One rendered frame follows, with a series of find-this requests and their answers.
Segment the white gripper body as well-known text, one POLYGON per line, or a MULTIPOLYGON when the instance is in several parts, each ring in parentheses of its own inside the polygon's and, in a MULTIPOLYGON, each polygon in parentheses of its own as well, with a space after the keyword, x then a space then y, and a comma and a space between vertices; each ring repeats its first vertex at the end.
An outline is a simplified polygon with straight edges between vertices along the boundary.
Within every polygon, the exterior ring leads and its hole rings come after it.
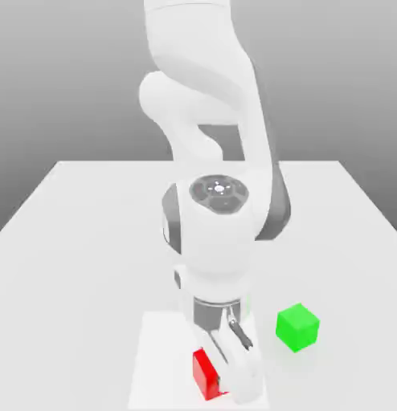
POLYGON ((207 333, 194 326, 194 337, 198 347, 203 348, 221 377, 222 385, 229 393, 210 401, 223 400, 229 405, 265 405, 267 403, 266 384, 260 346, 256 332, 256 321, 252 315, 241 322, 241 328, 252 342, 246 349, 238 337, 222 321, 222 328, 207 333))

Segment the small red cube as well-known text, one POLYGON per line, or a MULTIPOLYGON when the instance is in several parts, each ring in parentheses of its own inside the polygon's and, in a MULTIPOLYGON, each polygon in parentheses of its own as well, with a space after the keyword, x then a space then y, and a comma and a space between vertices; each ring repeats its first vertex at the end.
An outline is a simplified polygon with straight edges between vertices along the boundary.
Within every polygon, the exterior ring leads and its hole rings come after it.
POLYGON ((205 401, 210 401, 229 393, 222 385, 221 377, 203 348, 193 352, 192 374, 205 401))

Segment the small green cube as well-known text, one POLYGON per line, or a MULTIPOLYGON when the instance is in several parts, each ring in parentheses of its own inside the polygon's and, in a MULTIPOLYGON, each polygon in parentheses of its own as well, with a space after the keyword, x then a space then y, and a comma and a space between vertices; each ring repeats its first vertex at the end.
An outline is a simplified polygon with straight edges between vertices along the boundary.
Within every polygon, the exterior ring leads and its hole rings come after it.
POLYGON ((276 336, 292 351, 299 352, 317 341, 320 320, 302 303, 279 311, 276 336))

